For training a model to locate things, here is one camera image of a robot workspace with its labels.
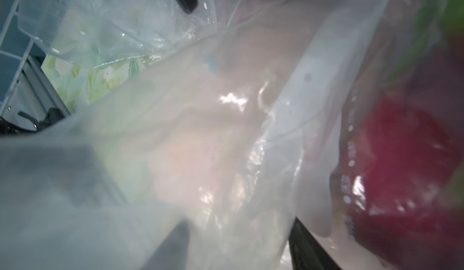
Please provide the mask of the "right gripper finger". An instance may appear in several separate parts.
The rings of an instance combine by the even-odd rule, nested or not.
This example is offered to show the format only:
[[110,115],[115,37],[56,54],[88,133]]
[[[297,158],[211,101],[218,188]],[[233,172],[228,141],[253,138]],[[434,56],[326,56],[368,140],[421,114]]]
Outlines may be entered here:
[[288,242],[294,270],[341,270],[298,218]]

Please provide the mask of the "clear zip-top bag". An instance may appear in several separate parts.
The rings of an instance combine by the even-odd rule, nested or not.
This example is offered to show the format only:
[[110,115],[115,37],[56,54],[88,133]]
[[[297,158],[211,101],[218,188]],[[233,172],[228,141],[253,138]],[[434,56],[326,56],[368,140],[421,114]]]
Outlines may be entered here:
[[20,0],[18,26],[45,53],[86,68],[165,57],[218,30],[214,0]]
[[340,161],[422,0],[277,0],[56,125],[1,140],[4,270],[292,270],[298,218],[342,269]]

